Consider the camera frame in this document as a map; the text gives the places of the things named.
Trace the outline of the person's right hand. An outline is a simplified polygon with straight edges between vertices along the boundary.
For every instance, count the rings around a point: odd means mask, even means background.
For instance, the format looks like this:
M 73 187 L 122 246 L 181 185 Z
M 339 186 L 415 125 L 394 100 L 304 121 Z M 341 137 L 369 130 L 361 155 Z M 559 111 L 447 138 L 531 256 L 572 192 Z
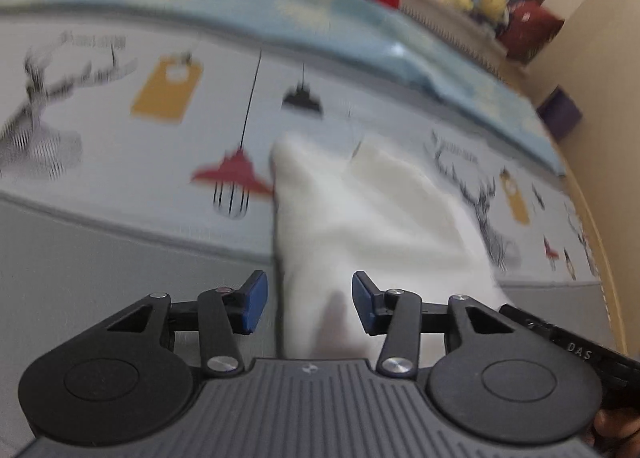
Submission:
M 584 442 L 605 457 L 639 458 L 640 417 L 633 409 L 601 409 Z

